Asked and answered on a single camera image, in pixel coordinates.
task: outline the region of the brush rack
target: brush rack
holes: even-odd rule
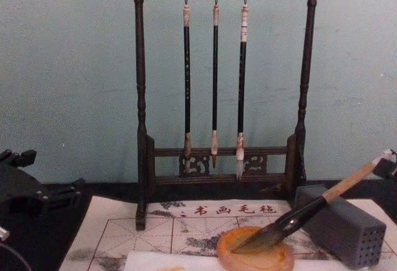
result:
[[[210,148],[192,148],[190,172],[184,172],[183,148],[155,148],[154,139],[148,136],[145,125],[145,40],[143,22],[143,1],[135,2],[135,41],[136,41],[136,88],[138,92],[138,190],[139,201],[136,211],[136,229],[144,230],[146,226],[146,210],[150,196],[157,187],[162,185],[192,185],[236,182],[235,174],[210,175]],[[286,197],[292,196],[295,189],[305,182],[305,115],[307,93],[309,88],[311,51],[313,45],[314,14],[317,0],[307,0],[307,18],[303,61],[300,79],[300,97],[298,102],[298,123],[295,132],[287,139],[287,145],[281,147],[246,147],[244,157],[244,174],[241,182],[263,182],[268,187],[278,190]],[[236,148],[219,148],[218,156],[234,156]],[[286,155],[285,172],[268,173],[268,155]],[[178,157],[178,176],[157,176],[155,159],[158,157]]]

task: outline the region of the calligraphy felt mat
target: calligraphy felt mat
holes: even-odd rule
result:
[[[386,223],[381,260],[397,259],[394,222],[371,200],[349,201]],[[60,271],[123,271],[131,251],[216,256],[221,233],[238,226],[265,226],[289,210],[280,200],[151,203],[146,230],[136,231],[136,204],[93,197]],[[285,242],[296,260],[336,260],[303,230]]]

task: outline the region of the light blue wall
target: light blue wall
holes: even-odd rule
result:
[[[319,1],[306,116],[309,179],[340,179],[397,148],[397,0]],[[219,0],[221,146],[236,141],[242,0]],[[192,10],[192,138],[209,146],[213,0]],[[246,145],[285,145],[297,122],[306,4],[249,0]],[[183,0],[145,0],[147,127],[182,147]],[[136,181],[133,0],[0,0],[0,149],[36,149],[42,182]],[[158,161],[160,174],[176,161]],[[234,161],[220,159],[223,172]],[[270,167],[279,169],[280,161]]]

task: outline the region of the gray porous brush holder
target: gray porous brush holder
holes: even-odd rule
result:
[[[322,195],[323,186],[297,188],[295,207]],[[314,243],[327,249],[351,269],[379,263],[386,224],[339,197],[303,227]]]

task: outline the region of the brush handle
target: brush handle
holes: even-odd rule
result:
[[[322,194],[323,198],[326,199],[327,203],[331,203],[335,200],[338,196],[344,193],[346,190],[350,189],[351,187],[355,186],[359,183],[362,179],[372,173],[376,164],[374,162],[370,162],[362,167],[360,170],[352,174],[349,178],[339,182],[331,189],[327,190],[325,193]]]

